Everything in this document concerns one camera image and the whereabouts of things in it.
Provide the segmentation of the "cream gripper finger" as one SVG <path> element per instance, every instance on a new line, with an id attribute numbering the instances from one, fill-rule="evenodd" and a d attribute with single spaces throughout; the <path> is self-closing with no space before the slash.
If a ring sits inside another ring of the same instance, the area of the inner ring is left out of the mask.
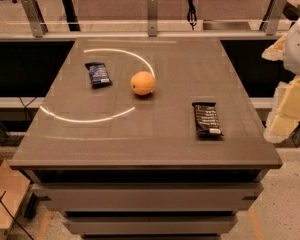
<path id="1" fill-rule="evenodd" d="M 264 138 L 270 143 L 288 139 L 300 123 L 300 76 L 275 89 L 272 110 L 266 120 Z"/>
<path id="2" fill-rule="evenodd" d="M 282 61 L 286 37 L 287 35 L 281 36 L 274 44 L 263 51 L 261 57 L 269 61 Z"/>

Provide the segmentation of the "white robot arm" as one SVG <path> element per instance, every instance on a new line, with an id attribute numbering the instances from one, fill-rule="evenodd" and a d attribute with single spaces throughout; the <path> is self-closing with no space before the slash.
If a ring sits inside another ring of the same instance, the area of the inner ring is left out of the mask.
<path id="1" fill-rule="evenodd" d="M 266 120 L 264 138 L 280 143 L 290 137 L 300 123 L 300 17 L 273 45 L 262 53 L 269 61 L 283 62 L 295 77 L 289 83 L 280 82 L 275 89 L 272 110 Z"/>

